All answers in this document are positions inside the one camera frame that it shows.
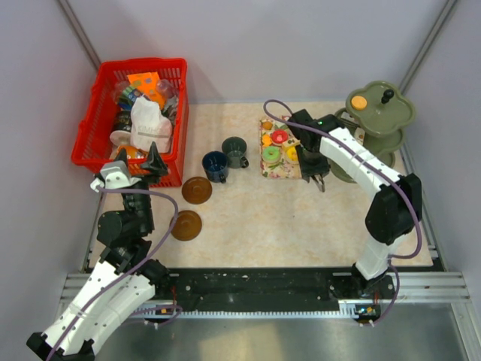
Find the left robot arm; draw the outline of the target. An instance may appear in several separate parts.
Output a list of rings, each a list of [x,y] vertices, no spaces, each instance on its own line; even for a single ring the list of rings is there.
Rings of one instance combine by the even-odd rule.
[[[123,209],[98,219],[97,239],[104,245],[86,283],[56,321],[33,333],[27,347],[42,360],[93,360],[109,337],[145,301],[170,291],[166,268],[149,253],[154,230],[150,184],[168,175],[156,144],[151,144],[144,173],[128,169],[121,150],[90,184],[97,193],[117,193]]]

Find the stainless steel food tongs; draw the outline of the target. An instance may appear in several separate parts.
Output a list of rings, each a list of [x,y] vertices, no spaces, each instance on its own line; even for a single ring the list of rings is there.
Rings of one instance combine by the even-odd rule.
[[[325,192],[325,181],[324,177],[320,174],[312,176],[313,181],[316,183],[318,189],[324,193]]]

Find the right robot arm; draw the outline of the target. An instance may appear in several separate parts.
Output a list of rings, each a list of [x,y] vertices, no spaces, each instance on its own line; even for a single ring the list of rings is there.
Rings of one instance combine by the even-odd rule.
[[[422,248],[422,183],[414,174],[402,175],[360,145],[332,114],[318,120],[306,110],[290,115],[287,125],[301,146],[339,165],[368,195],[365,217],[368,240],[353,265],[351,289],[359,297],[374,293],[389,260],[411,259]]]

